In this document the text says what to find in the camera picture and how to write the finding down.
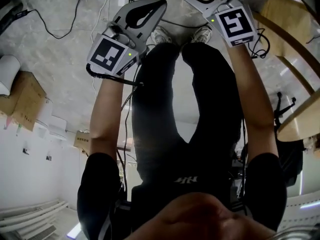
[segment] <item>sleeve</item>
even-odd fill
[[[121,187],[117,163],[107,154],[87,159],[77,196],[77,212],[85,236],[98,239]]]
[[[244,202],[255,221],[277,231],[287,204],[287,187],[277,156],[260,154],[249,163]]]

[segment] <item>cardboard box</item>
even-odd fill
[[[19,71],[10,96],[0,96],[0,111],[32,131],[46,93],[31,72]]]
[[[74,140],[74,147],[83,149],[87,155],[90,154],[90,134],[77,131]]]

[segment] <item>wooden chair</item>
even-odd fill
[[[269,38],[268,32],[272,33],[271,42],[274,41],[274,43],[278,46],[274,50],[276,53],[275,55],[286,67],[290,69],[290,71],[310,94],[310,98],[308,98],[292,115],[290,115],[277,131],[277,137],[280,141],[294,142],[320,133],[320,90],[315,91],[308,81],[302,76],[302,74],[285,58],[285,56],[291,52],[290,49],[288,49],[288,45],[309,64],[311,69],[319,78],[320,63],[302,44],[305,43],[305,35],[300,35],[298,38],[296,38],[293,35],[297,32],[293,30],[291,33],[289,33],[290,26],[288,26],[289,30],[284,29],[286,28],[285,18],[286,16],[290,16],[290,12],[287,11],[285,13],[286,15],[283,17],[281,16],[280,12],[284,8],[284,6],[281,7],[281,4],[285,3],[286,0],[277,0],[278,3],[275,3],[275,1],[276,0],[267,1],[267,8],[261,11],[261,13],[265,16],[260,13],[253,12],[253,17],[259,22],[259,27],[266,29],[265,33],[267,38]],[[306,3],[303,2],[303,0],[301,2],[304,4],[304,6],[303,4],[301,5],[301,3],[298,4],[299,14],[305,15],[305,13],[307,13],[314,17],[316,21],[320,22],[317,14],[312,12],[311,8],[306,6]],[[270,7],[277,7],[278,15],[276,15],[276,13],[273,13],[274,15],[272,15],[272,12],[275,11]]]

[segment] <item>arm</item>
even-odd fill
[[[259,73],[245,45],[227,50],[235,73],[248,134],[248,161],[263,153],[278,157],[274,112]]]
[[[105,153],[117,161],[117,141],[124,85],[103,79],[90,121],[90,155]]]

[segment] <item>black pants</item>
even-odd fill
[[[143,181],[174,167],[198,161],[226,169],[240,138],[242,109],[235,74],[215,48],[189,43],[182,57],[193,71],[199,121],[189,143],[178,134],[173,112],[172,79],[179,48],[157,45],[142,62],[132,97],[132,128],[137,170]]]

